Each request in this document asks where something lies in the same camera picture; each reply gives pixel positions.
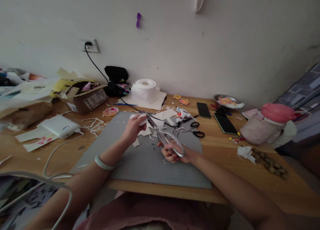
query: pink bottle cap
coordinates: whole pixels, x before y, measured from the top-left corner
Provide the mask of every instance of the pink bottle cap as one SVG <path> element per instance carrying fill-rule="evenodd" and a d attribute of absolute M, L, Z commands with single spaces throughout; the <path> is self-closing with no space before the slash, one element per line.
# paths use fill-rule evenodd
<path fill-rule="evenodd" d="M 286 123 L 297 118 L 293 109 L 282 104 L 266 103 L 261 110 L 263 116 L 278 123 Z"/>

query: pink water bottle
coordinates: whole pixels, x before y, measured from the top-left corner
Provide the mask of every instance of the pink water bottle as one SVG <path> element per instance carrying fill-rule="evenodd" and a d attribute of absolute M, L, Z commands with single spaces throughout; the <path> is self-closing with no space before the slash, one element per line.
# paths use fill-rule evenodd
<path fill-rule="evenodd" d="M 261 145 L 270 137 L 279 133 L 289 120 L 295 119 L 294 110 L 282 104 L 266 103 L 240 129 L 245 140 L 254 145 Z"/>

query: gray cutting mat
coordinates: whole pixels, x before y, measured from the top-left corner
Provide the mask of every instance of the gray cutting mat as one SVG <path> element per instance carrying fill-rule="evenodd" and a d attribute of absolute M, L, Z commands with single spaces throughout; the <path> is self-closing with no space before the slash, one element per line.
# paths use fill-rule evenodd
<path fill-rule="evenodd" d="M 76 173 L 79 171 L 81 169 L 78 168 L 79 166 L 93 161 L 97 154 L 105 151 L 119 139 L 132 114 L 134 113 L 125 111 L 118 112 L 70 172 Z M 174 123 L 176 122 L 176 118 L 174 117 L 172 117 L 171 120 Z M 191 123 L 192 121 L 182 123 L 181 127 L 187 129 L 190 127 Z M 173 132 L 173 128 L 170 126 L 167 126 L 166 130 L 171 133 Z M 178 139 L 182 144 L 202 154 L 200 140 L 191 132 L 180 132 Z M 119 161 L 121 164 L 112 171 L 109 176 L 110 178 L 212 189 L 212 184 L 209 179 L 193 165 L 181 162 L 172 164 L 167 160 L 164 160 L 164 156 L 160 152 L 161 148 L 156 147 L 158 143 L 157 137 L 152 137 L 152 139 L 150 139 L 149 136 L 140 135 L 138 136 L 138 140 L 140 145 L 136 147 L 131 145 L 127 149 Z"/>

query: black power cord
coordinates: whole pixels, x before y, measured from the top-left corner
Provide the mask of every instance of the black power cord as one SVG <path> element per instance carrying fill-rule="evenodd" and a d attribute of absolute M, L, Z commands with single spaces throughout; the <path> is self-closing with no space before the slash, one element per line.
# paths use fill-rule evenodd
<path fill-rule="evenodd" d="M 106 79 L 106 81 L 109 83 L 108 79 L 105 77 L 104 74 L 102 74 L 102 72 L 100 71 L 100 69 L 96 66 L 96 64 L 93 62 L 93 60 L 92 60 L 91 57 L 89 56 L 89 53 L 88 53 L 88 51 L 87 51 L 87 46 L 88 46 L 88 45 L 89 45 L 89 46 L 92 46 L 92 43 L 89 42 L 89 41 L 87 41 L 86 43 L 84 43 L 84 49 L 86 50 L 86 53 L 87 53 L 90 61 L 92 62 L 92 64 L 94 64 L 94 66 L 98 69 L 98 71 L 101 73 L 101 75 L 103 75 L 103 77 L 104 77 L 104 78 Z"/>
<path fill-rule="evenodd" d="M 92 62 L 92 64 L 94 64 L 94 66 L 98 69 L 98 71 L 101 73 L 101 75 L 103 75 L 103 77 L 104 77 L 104 78 L 107 80 L 107 82 L 109 83 L 108 79 L 105 77 L 104 74 L 102 74 L 102 72 L 100 71 L 100 69 L 96 66 L 96 64 L 95 64 L 95 63 L 93 62 L 93 60 L 91 59 L 91 57 L 90 57 L 90 55 L 89 55 L 89 53 L 88 53 L 88 51 L 87 51 L 87 46 L 88 46 L 88 45 L 89 45 L 89 46 L 92 46 L 92 43 L 89 42 L 89 41 L 87 41 L 86 43 L 84 43 L 84 49 L 85 49 L 85 51 L 86 51 L 86 53 L 87 53 L 90 61 Z M 128 106 L 131 106 L 133 109 L 135 109 L 135 110 L 137 110 L 137 111 L 140 111 L 140 110 L 138 110 L 137 108 L 135 108 L 134 106 L 126 103 L 126 102 L 122 99 L 121 96 L 119 96 L 119 97 L 120 97 L 120 99 L 121 99 L 125 104 L 127 104 Z M 180 126 L 180 122 L 178 122 L 178 124 L 177 124 L 176 126 L 171 126 L 171 127 L 177 128 L 177 127 L 179 127 L 179 126 Z"/>

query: pink clothing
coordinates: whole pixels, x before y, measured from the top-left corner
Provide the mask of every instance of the pink clothing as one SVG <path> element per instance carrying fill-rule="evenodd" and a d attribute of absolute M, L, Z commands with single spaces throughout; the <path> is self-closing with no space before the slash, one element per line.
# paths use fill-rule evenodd
<path fill-rule="evenodd" d="M 172 229 L 214 229 L 204 203 L 125 193 L 90 215 L 77 230 L 118 230 L 151 221 L 166 222 Z"/>

